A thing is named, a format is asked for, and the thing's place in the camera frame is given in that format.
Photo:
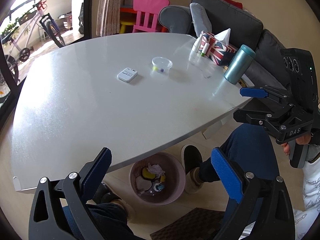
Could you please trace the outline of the person right hand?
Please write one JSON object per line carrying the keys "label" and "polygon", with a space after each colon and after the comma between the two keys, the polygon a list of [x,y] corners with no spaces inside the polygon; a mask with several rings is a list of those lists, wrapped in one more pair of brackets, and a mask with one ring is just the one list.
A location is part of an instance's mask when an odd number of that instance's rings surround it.
{"label": "person right hand", "polygon": [[[311,140],[311,133],[306,133],[305,135],[299,137],[296,139],[296,143],[299,144],[299,145],[307,145],[310,140]],[[286,154],[286,155],[289,155],[290,153],[290,146],[289,146],[289,143],[286,142],[284,144],[281,144],[282,148],[283,148],[283,152]]]}

